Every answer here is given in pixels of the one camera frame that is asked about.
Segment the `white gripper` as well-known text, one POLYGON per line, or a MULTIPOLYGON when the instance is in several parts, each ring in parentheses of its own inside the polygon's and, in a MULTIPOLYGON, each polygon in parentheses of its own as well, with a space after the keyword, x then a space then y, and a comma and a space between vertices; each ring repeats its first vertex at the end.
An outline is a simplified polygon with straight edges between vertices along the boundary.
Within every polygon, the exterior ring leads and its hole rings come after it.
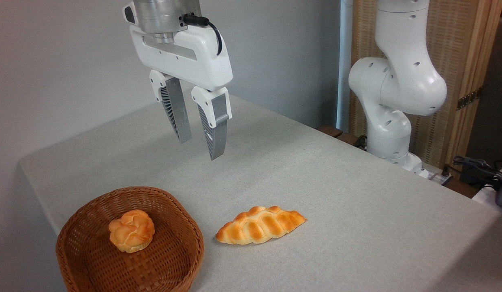
POLYGON ((224 154, 227 122, 232 118, 230 98, 225 86, 233 79, 227 49, 219 46, 212 28, 189 26, 174 35, 173 43, 161 44, 130 26, 141 62, 152 68, 149 78, 155 98, 160 102, 179 142, 192 139, 180 79, 194 84, 192 98, 197 104, 210 159, 224 154))

